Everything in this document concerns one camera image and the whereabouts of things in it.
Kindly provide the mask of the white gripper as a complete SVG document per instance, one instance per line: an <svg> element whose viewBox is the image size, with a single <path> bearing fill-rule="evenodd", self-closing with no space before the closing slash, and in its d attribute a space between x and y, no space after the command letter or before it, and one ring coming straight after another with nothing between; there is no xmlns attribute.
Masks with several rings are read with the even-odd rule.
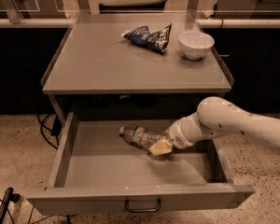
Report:
<svg viewBox="0 0 280 224"><path fill-rule="evenodd" d="M154 156L168 154L173 148L186 149L193 143L184 135L182 124L185 118L175 121L166 131L166 138L162 138L153 144L148 150Z"/></svg>

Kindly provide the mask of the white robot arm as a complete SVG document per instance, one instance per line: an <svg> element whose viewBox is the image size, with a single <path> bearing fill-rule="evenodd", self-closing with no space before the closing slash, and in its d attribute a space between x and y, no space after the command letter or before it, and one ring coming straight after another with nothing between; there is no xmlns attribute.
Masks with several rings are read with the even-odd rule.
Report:
<svg viewBox="0 0 280 224"><path fill-rule="evenodd" d="M219 97L207 97L197 111L174 122L148 150L154 155L185 149L200 141L238 133L280 154L280 119L244 111Z"/></svg>

